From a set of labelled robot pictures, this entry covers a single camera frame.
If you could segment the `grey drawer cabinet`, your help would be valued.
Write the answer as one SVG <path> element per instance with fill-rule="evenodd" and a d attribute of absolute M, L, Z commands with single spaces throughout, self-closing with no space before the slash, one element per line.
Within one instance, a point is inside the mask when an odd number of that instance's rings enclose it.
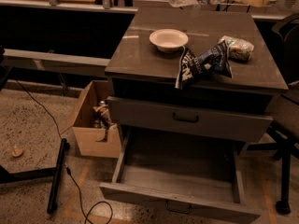
<path fill-rule="evenodd" d="M 186 33 L 196 55 L 214 47 L 224 35 L 248 40 L 255 49 L 247 63 L 231 63 L 232 78 L 211 74 L 179 90 L 175 83 L 181 54 L 165 54 L 150 43 L 150 34 L 164 28 Z M 274 100 L 288 89 L 248 13 L 142 7 L 105 73 L 110 96 L 270 117 Z"/>

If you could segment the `grey middle drawer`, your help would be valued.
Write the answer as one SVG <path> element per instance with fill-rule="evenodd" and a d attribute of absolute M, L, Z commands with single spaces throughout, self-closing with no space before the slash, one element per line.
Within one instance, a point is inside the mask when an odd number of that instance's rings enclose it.
<path fill-rule="evenodd" d="M 109 96 L 111 118 L 121 125 L 257 142 L 272 122 L 270 116 L 169 105 Z"/>

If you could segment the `grey drawer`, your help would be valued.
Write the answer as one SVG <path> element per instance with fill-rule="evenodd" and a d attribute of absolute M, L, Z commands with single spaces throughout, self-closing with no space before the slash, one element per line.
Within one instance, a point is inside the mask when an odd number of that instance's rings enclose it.
<path fill-rule="evenodd" d="M 100 189 L 109 200 L 234 224 L 260 216 L 246 206 L 234 141 L 132 127 Z"/>
<path fill-rule="evenodd" d="M 270 116 L 169 105 L 109 96 L 111 118 L 121 125 L 257 142 L 272 122 Z"/>

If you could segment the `grey bottom drawer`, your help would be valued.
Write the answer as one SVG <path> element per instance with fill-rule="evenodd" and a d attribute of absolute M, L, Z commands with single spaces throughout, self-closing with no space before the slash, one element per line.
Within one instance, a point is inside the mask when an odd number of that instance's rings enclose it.
<path fill-rule="evenodd" d="M 234 141 L 132 127 L 100 189 L 109 200 L 234 224 L 260 216 L 246 206 Z"/>

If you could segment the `green white snack bag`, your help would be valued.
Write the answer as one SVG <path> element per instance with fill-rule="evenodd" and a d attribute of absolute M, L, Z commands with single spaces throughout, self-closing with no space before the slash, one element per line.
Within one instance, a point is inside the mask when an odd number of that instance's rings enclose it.
<path fill-rule="evenodd" d="M 225 42 L 231 59 L 247 62 L 254 50 L 254 46 L 247 40 L 224 35 L 220 42 Z"/>

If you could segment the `blue chip bag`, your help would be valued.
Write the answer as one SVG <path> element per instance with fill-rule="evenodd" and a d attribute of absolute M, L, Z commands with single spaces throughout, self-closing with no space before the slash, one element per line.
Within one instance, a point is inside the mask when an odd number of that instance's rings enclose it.
<path fill-rule="evenodd" d="M 175 88 L 183 90 L 210 73 L 232 78 L 228 58 L 229 50 L 225 41 L 221 41 L 198 56 L 195 56 L 189 48 L 184 47 L 179 59 Z"/>

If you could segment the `white bowl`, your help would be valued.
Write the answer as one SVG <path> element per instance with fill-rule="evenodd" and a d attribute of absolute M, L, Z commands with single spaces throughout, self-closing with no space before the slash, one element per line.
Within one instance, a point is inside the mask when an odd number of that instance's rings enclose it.
<path fill-rule="evenodd" d="M 150 34 L 149 41 L 155 45 L 159 51 L 171 53 L 185 46 L 189 38 L 185 33 L 179 30 L 160 29 Z"/>

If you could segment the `black office chair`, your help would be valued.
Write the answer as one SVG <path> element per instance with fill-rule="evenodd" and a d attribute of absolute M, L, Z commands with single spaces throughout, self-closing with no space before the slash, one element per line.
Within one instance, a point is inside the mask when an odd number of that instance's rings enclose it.
<path fill-rule="evenodd" d="M 274 120 L 266 133 L 274 143 L 250 145 L 248 150 L 275 150 L 273 159 L 281 163 L 281 192 L 276 210 L 281 215 L 291 212 L 289 189 L 291 157 L 299 158 L 299 14 L 279 21 L 259 21 L 258 28 L 269 48 L 289 90 L 275 103 Z"/>

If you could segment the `crumpled items in box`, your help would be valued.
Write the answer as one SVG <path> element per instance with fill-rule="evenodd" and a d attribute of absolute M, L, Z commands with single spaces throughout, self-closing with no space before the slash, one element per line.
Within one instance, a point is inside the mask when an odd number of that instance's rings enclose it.
<path fill-rule="evenodd" d="M 95 112 L 93 127 L 104 130 L 105 134 L 101 142 L 106 142 L 108 133 L 116 130 L 117 124 L 111 120 L 108 104 L 105 100 L 101 100 L 98 105 L 94 106 L 93 111 Z"/>

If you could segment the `cardboard box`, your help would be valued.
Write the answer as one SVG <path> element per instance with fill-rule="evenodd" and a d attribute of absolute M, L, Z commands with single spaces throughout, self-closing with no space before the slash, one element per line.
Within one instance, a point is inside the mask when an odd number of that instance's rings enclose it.
<path fill-rule="evenodd" d="M 104 128 L 96 111 L 96 107 L 108 96 L 106 81 L 92 81 L 81 91 L 69 120 L 62 128 L 62 132 L 69 128 L 73 130 L 82 156 L 118 158 L 120 155 L 121 140 L 117 125 Z"/>

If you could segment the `black table leg base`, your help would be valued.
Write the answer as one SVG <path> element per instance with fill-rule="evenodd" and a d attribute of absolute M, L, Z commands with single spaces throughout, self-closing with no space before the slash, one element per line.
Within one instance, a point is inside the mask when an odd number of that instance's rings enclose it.
<path fill-rule="evenodd" d="M 0 184 L 51 177 L 52 183 L 51 183 L 50 196 L 49 196 L 48 207 L 47 207 L 47 213 L 51 215 L 58 207 L 57 195 L 59 190 L 61 173 L 64 165 L 64 153 L 69 148 L 70 148 L 69 143 L 65 138 L 63 138 L 61 140 L 56 165 L 54 167 L 39 169 L 39 170 L 30 170 L 30 171 L 19 172 L 19 173 L 10 173 L 3 166 L 0 166 Z"/>

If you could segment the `small wooden floor stand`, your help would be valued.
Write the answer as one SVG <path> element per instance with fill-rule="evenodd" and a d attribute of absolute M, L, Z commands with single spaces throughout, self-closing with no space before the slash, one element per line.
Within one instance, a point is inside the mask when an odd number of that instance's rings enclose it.
<path fill-rule="evenodd" d="M 19 157 L 23 154 L 23 149 L 17 147 L 16 145 L 14 145 L 14 144 L 11 142 L 9 135 L 7 136 L 7 140 L 8 140 L 8 142 L 9 142 L 10 147 L 11 147 L 11 155 L 12 155 L 14 158 L 19 158 Z"/>

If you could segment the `grey metal bench rail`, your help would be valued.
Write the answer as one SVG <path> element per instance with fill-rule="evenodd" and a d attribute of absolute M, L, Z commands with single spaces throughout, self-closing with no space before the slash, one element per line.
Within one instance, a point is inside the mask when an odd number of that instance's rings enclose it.
<path fill-rule="evenodd" d="M 47 52 L 37 52 L 19 49 L 6 49 L 3 64 L 18 68 L 34 69 L 82 75 L 103 77 L 109 59 L 74 56 Z"/>

